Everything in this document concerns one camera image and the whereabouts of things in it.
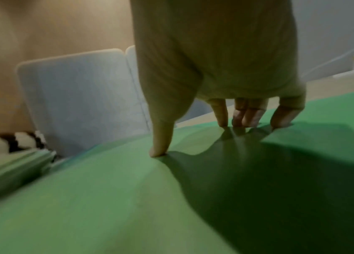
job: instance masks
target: white cable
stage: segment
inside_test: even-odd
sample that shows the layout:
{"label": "white cable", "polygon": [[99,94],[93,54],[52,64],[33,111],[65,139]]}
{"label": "white cable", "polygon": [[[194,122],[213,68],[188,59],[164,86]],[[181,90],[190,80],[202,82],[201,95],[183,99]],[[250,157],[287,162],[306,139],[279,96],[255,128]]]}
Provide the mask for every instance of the white cable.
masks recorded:
{"label": "white cable", "polygon": [[328,65],[328,64],[330,64],[330,63],[332,63],[332,62],[334,62],[334,61],[340,60],[340,59],[342,59],[342,58],[344,58],[344,57],[346,57],[346,56],[352,54],[353,52],[354,52],[354,49],[352,49],[352,50],[350,50],[350,51],[347,51],[347,52],[344,53],[343,55],[340,55],[340,56],[338,56],[338,57],[335,57],[335,58],[333,58],[333,59],[331,59],[331,60],[329,60],[329,61],[327,61],[327,62],[325,62],[325,63],[323,63],[323,64],[320,64],[320,65],[318,65],[318,66],[312,68],[311,70],[309,70],[309,71],[303,73],[303,74],[301,75],[301,78],[304,78],[305,76],[311,74],[311,73],[314,72],[315,70],[317,70],[317,69],[319,69],[319,68],[322,68],[322,67],[324,67],[324,66],[326,66],[326,65]]}

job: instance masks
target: beige wall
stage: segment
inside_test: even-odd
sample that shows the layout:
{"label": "beige wall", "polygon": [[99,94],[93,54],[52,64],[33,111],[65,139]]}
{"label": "beige wall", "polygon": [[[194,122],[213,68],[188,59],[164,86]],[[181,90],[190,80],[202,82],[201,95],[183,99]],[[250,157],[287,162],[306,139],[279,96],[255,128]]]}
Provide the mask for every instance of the beige wall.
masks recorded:
{"label": "beige wall", "polygon": [[13,75],[19,62],[133,44],[128,0],[0,0],[0,132],[33,128]]}

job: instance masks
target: green table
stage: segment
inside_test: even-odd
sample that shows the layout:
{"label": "green table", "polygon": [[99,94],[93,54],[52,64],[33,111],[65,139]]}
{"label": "green table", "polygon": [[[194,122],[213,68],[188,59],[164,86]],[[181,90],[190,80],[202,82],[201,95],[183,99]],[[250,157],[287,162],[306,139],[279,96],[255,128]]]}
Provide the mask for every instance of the green table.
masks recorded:
{"label": "green table", "polygon": [[181,128],[161,159],[150,144],[98,146],[5,200],[0,254],[354,253],[354,94],[273,133]]}

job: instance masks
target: brown wall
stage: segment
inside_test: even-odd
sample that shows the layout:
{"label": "brown wall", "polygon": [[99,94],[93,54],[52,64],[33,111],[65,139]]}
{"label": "brown wall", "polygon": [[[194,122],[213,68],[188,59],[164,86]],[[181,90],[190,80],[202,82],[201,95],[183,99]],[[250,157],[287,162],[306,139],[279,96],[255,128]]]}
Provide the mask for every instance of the brown wall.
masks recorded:
{"label": "brown wall", "polygon": [[33,129],[19,62],[133,44],[128,0],[0,0],[0,132]]}

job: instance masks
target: gray wall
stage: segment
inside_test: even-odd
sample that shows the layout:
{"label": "gray wall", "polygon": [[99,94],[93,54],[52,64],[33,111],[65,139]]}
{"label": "gray wall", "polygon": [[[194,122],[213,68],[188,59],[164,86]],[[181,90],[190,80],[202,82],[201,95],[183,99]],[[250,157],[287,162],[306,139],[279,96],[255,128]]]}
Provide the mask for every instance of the gray wall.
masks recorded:
{"label": "gray wall", "polygon": [[[354,0],[293,0],[293,7],[298,26],[302,79],[316,80],[351,70]],[[179,122],[211,111],[208,105],[196,101]]]}

